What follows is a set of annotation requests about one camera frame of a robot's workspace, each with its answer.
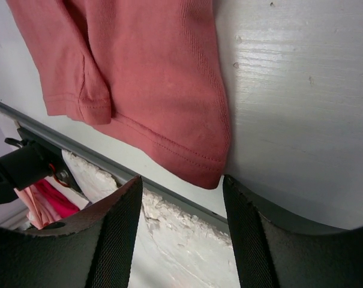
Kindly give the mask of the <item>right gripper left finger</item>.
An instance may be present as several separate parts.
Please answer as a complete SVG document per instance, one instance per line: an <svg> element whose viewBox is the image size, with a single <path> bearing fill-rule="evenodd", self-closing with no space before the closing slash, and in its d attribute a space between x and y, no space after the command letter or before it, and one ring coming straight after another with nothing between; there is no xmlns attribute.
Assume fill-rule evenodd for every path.
<svg viewBox="0 0 363 288"><path fill-rule="evenodd" d="M0 227L0 287L127 287L142 193L136 176L41 230Z"/></svg>

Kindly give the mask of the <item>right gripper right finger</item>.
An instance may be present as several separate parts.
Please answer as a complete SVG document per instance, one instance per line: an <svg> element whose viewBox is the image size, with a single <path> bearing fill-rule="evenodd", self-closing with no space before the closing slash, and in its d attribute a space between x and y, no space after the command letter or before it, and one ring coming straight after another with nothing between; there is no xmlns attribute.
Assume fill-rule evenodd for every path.
<svg viewBox="0 0 363 288"><path fill-rule="evenodd" d="M301 217L229 175L223 196L241 287L363 287L363 226Z"/></svg>

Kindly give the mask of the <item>salmon pink t shirt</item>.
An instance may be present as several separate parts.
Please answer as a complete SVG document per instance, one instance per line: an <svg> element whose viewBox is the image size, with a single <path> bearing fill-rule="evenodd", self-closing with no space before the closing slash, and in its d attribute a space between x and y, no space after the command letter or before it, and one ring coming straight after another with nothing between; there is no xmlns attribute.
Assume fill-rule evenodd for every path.
<svg viewBox="0 0 363 288"><path fill-rule="evenodd" d="M8 1L50 116L214 189L230 146L212 1Z"/></svg>

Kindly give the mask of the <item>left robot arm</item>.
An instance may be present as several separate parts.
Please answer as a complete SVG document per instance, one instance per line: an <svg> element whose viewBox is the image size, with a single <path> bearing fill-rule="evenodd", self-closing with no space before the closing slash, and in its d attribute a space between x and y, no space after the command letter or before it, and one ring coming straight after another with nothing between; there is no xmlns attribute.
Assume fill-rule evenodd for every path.
<svg viewBox="0 0 363 288"><path fill-rule="evenodd" d="M5 143L16 150L0 157L0 205L16 200L16 190L53 174L52 161L37 142L6 138Z"/></svg>

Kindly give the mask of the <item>folded red shirt front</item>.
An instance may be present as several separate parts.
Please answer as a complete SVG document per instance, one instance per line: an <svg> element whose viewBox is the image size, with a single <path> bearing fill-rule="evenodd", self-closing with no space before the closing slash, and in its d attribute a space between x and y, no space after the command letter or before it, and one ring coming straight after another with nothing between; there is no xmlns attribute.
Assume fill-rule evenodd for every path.
<svg viewBox="0 0 363 288"><path fill-rule="evenodd" d="M34 187L50 203L61 218L67 218L80 211L75 204L70 202L45 179L36 182Z"/></svg>

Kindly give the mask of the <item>folded light pink shirt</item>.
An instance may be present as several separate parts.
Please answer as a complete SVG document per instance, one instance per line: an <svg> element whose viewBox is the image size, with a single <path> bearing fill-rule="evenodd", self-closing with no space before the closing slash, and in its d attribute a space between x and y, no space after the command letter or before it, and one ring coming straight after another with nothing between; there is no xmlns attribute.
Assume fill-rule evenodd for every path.
<svg viewBox="0 0 363 288"><path fill-rule="evenodd" d="M35 193L35 189L27 187L23 190L14 189L18 198L28 208L27 218L33 226L41 230L48 224L55 221L55 215L45 200Z"/></svg>

